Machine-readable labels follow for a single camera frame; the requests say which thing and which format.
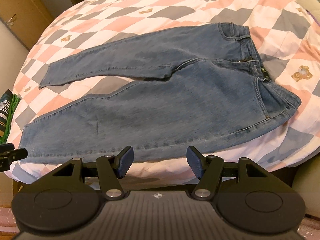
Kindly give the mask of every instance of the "wooden door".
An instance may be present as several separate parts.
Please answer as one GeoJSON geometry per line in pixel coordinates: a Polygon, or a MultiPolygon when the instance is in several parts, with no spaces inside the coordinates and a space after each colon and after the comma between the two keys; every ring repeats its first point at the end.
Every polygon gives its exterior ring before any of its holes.
{"type": "Polygon", "coordinates": [[[0,18],[29,49],[53,21],[41,0],[0,0],[0,18]]]}

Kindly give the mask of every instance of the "mattress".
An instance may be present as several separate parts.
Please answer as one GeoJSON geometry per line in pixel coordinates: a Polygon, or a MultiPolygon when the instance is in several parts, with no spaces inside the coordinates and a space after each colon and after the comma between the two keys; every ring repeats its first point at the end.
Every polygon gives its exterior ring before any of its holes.
{"type": "MultiPolygon", "coordinates": [[[[124,77],[99,76],[65,86],[38,86],[48,65],[84,49],[178,26],[233,22],[248,26],[275,82],[302,104],[284,125],[248,143],[214,154],[237,162],[246,156],[268,171],[297,165],[320,147],[320,27],[296,0],[86,0],[63,12],[31,49],[13,92],[22,99],[8,142],[18,147],[24,125],[88,93],[108,94],[124,77]]],[[[59,165],[14,162],[5,173],[32,183],[59,165]]],[[[88,178],[88,184],[96,180],[88,178]]],[[[122,180],[135,189],[194,183],[186,158],[134,163],[122,180]]]]}

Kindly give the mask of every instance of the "jeans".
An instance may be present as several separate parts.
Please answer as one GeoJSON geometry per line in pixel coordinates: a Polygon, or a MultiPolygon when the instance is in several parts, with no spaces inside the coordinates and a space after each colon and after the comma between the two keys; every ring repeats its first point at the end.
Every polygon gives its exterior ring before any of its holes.
{"type": "Polygon", "coordinates": [[[98,75],[141,78],[91,94],[23,129],[26,162],[93,162],[125,146],[135,162],[213,153],[262,136],[297,111],[298,96],[270,80],[249,28],[177,27],[91,48],[49,66],[40,87],[98,75]]]}

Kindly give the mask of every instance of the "bed sheet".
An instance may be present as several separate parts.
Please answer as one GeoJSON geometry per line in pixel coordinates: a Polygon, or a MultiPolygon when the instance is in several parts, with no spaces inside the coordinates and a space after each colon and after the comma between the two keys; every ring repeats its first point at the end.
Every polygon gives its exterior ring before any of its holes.
{"type": "MultiPolygon", "coordinates": [[[[320,146],[320,27],[295,0],[86,0],[57,17],[28,54],[13,92],[22,100],[8,142],[17,147],[23,126],[88,93],[108,94],[132,81],[100,76],[39,90],[48,64],[106,42],[177,26],[233,22],[249,26],[265,68],[302,104],[281,127],[248,143],[214,153],[242,156],[268,171],[297,165],[320,146]]],[[[57,165],[14,162],[7,176],[25,183],[57,165]]],[[[134,163],[123,183],[140,187],[190,183],[186,158],[134,163]]]]}

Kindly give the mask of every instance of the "metal pivot bolt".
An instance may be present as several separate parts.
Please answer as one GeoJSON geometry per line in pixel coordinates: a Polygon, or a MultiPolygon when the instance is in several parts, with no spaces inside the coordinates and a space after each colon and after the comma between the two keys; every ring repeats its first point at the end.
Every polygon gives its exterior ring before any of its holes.
{"type": "Polygon", "coordinates": [[[195,192],[197,197],[209,197],[211,195],[210,191],[207,189],[197,189],[195,192]]]}
{"type": "Polygon", "coordinates": [[[111,197],[111,198],[120,197],[121,194],[122,194],[121,190],[116,189],[116,188],[109,189],[109,190],[106,192],[106,195],[107,195],[108,197],[111,197]]]}

